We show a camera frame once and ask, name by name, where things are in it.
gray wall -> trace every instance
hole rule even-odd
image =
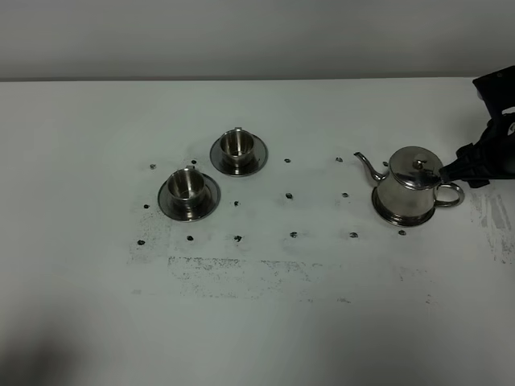
[[[482,75],[508,0],[2,0],[0,78]]]

stainless steel teapot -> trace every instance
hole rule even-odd
[[[454,207],[465,198],[464,191],[455,183],[442,183],[439,158],[429,150],[417,146],[397,150],[389,160],[385,175],[375,171],[362,153],[355,153],[377,184],[372,192],[372,203],[377,213],[392,224],[413,227],[428,221],[437,207]],[[438,189],[454,190],[453,201],[436,199]]]

stain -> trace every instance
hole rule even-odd
[[[486,234],[486,240],[488,241],[488,244],[490,245],[490,249],[492,250],[492,252],[494,251],[494,248],[495,248],[495,244],[493,243],[492,241],[492,237],[490,237],[490,234],[487,233]]]
[[[128,265],[148,264],[168,255],[173,221],[159,210],[158,205],[150,204],[148,208],[145,207],[147,203],[155,202],[156,186],[145,180],[134,197],[131,213],[137,223],[132,235],[135,242],[129,245],[130,254],[126,262]],[[138,240],[145,241],[144,247],[137,243]]]
[[[502,202],[501,195],[497,195],[497,202],[499,203],[499,207],[501,208],[502,214],[505,217],[506,227],[509,231],[511,231],[512,225],[509,222],[508,212],[506,211],[505,203]]]
[[[497,204],[496,197],[490,197],[490,208],[492,210],[491,216],[493,224],[497,229],[505,229],[505,221],[503,219],[503,216],[501,214],[501,210],[499,208],[499,205]]]
[[[424,277],[427,275],[426,269],[412,269],[407,267],[398,267],[399,270],[399,276],[402,278],[402,280],[406,277]]]
[[[211,270],[227,269],[238,267],[240,265],[239,259],[204,259],[202,257],[169,257],[168,266],[172,266],[174,263],[186,263],[186,265],[192,265],[194,269],[205,269]]]
[[[317,289],[326,282],[328,274],[344,271],[340,264],[312,261],[168,256],[168,293],[173,291],[190,298],[317,302],[327,299],[327,295]],[[343,284],[332,291],[333,299],[349,302]]]
[[[503,253],[515,252],[515,244],[510,244],[505,239],[501,240],[501,247]]]
[[[483,200],[480,195],[475,193],[474,191],[470,192],[471,197],[471,203],[472,206],[476,209],[476,211],[480,214],[480,216],[483,215]]]

teapot spout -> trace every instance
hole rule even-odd
[[[354,155],[363,162],[365,169],[367,169],[369,171],[370,176],[372,177],[372,179],[374,180],[375,183],[379,183],[380,181],[382,181],[383,179],[386,178],[385,175],[382,175],[381,173],[379,173],[372,167],[372,165],[370,164],[370,161],[362,153],[357,152],[357,153],[354,153]]]

metal saucer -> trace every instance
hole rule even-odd
[[[181,206],[170,200],[170,192],[167,188],[168,180],[161,186],[158,193],[158,205],[161,211],[172,220],[197,221],[209,216],[220,202],[220,187],[214,179],[202,174],[206,186],[206,195],[202,201],[194,207]]]
[[[379,200],[379,197],[377,197],[377,188],[374,187],[372,191],[372,205],[376,212],[381,216],[383,219],[388,221],[389,223],[393,225],[397,225],[398,227],[416,227],[417,225],[424,224],[426,221],[428,221],[435,213],[435,208],[433,207],[430,209],[427,213],[424,213],[421,216],[415,216],[415,217],[406,217],[406,216],[399,216],[395,213],[392,213],[388,209],[386,209],[381,201]]]
[[[237,155],[231,156],[222,150],[221,143],[224,140],[224,137],[227,135],[235,135],[236,133],[252,138],[250,140],[252,142],[252,148],[249,153],[246,154],[238,152]],[[235,150],[236,148],[238,150],[240,149],[239,145],[240,144],[236,141],[231,144],[231,146],[235,146]],[[213,143],[209,152],[209,157],[211,159],[211,163],[219,172],[234,177],[243,177],[257,173],[264,167],[268,159],[268,150],[265,143],[259,137],[237,127],[234,130],[228,131]],[[238,165],[238,163],[241,163],[243,160],[245,160],[245,164],[242,166]]]

